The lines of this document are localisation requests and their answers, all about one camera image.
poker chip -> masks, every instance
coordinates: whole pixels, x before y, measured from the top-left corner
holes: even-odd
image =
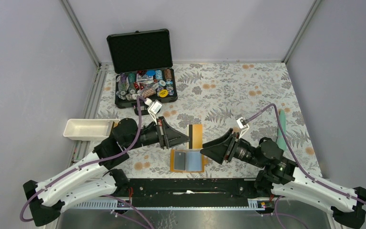
[[[174,90],[172,87],[167,87],[166,90],[168,91],[169,95],[174,95]]]
[[[168,90],[161,90],[160,92],[157,93],[159,97],[164,98],[168,95]]]
[[[158,84],[158,83],[154,83],[154,84],[152,85],[152,88],[153,88],[153,89],[155,89],[155,90],[156,90],[156,89],[158,89],[158,88],[159,88],[159,84]]]
[[[154,76],[155,75],[155,71],[154,70],[149,70],[146,72],[147,75],[149,76]]]
[[[162,80],[163,79],[161,70],[156,70],[155,71],[155,79],[157,79],[157,80]]]
[[[134,83],[135,82],[135,74],[134,73],[128,74],[128,82],[129,83]]]
[[[166,79],[166,81],[172,80],[172,73],[171,73],[170,69],[165,69],[165,79]]]
[[[127,91],[130,84],[128,83],[128,78],[125,74],[120,75],[120,80],[118,82],[118,90],[121,91]]]
[[[141,92],[141,96],[144,98],[148,98],[149,96],[151,96],[153,94],[156,94],[156,91],[153,88],[146,88],[145,90],[143,90]]]
[[[131,94],[128,94],[128,95],[126,95],[126,96],[125,96],[125,98],[126,98],[127,100],[132,100],[132,95],[131,95]]]
[[[160,80],[159,81],[159,85],[162,86],[162,87],[165,87],[166,86],[166,82],[163,81],[163,80]]]

black joint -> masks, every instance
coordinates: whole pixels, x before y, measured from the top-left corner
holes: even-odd
[[[112,129],[109,138],[114,139],[121,147],[127,148],[133,142],[137,131],[137,122],[132,118],[124,118]]]
[[[270,214],[274,212],[274,208],[265,208],[263,211],[257,210],[256,212],[259,214]]]
[[[366,189],[363,187],[355,187],[354,188],[357,197],[363,201],[366,201]]]
[[[335,221],[349,228],[360,229],[366,220],[366,211],[361,206],[356,206],[352,212],[342,212],[333,206],[331,210]]]
[[[262,142],[264,142],[264,141],[272,141],[272,139],[271,139],[271,138],[269,138],[269,137],[262,137],[262,138],[260,139],[260,141],[259,141],[259,145],[260,145]]]
[[[37,182],[29,180],[23,184],[23,190],[27,199],[36,194]],[[53,222],[60,216],[60,210],[64,206],[64,202],[58,201],[51,207],[42,205],[42,200],[35,197],[29,204],[31,216],[33,217],[36,227],[41,227]]]
[[[114,156],[114,155],[117,155],[117,154],[122,152],[122,150],[118,146],[116,140],[114,138],[111,138],[111,137],[108,137],[108,138],[104,139],[99,145],[97,145],[94,148],[93,151],[95,153],[97,153],[97,155],[100,159],[110,157],[110,156]],[[122,156],[117,157],[115,159],[100,162],[99,165],[105,166],[106,169],[110,170],[110,169],[116,167],[117,165],[123,163],[128,158],[130,158],[130,156],[128,156],[128,154],[125,153]]]
[[[110,171],[110,175],[114,178],[116,182],[115,185],[117,186],[116,191],[114,194],[118,196],[122,196],[124,194],[128,194],[128,187],[130,186],[130,182],[123,172],[122,169],[113,169]]]

white container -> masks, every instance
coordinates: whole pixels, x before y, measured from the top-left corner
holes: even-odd
[[[113,122],[119,119],[70,119],[64,137],[80,141],[102,141],[110,135]]]

floral tablecloth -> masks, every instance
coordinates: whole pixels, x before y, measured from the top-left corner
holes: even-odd
[[[173,69],[179,99],[163,104],[158,115],[163,115],[175,129],[187,133],[188,124],[203,124],[205,143],[222,136],[231,127],[239,130],[235,116],[249,118],[269,103],[275,103],[286,113],[286,135],[300,163],[305,169],[321,174],[285,64],[175,64]],[[114,105],[115,77],[111,65],[96,118],[130,117],[138,121],[132,108],[118,109]],[[152,121],[148,115],[142,120],[144,125]],[[271,108],[250,123],[243,138],[256,146],[260,138],[276,139],[276,135],[277,121]],[[91,142],[89,150],[97,144]],[[152,145],[128,154],[130,159],[117,166],[128,178],[252,178],[260,170],[233,159],[223,165],[210,160],[204,173],[175,173],[170,171],[170,150]],[[288,150],[285,156],[292,158]]]

yellow poker chip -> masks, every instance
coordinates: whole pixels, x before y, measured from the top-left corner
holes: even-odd
[[[159,97],[161,97],[161,98],[164,98],[164,97],[166,97],[167,95],[168,95],[168,90],[163,89],[163,90],[161,90],[161,91],[159,92]]]

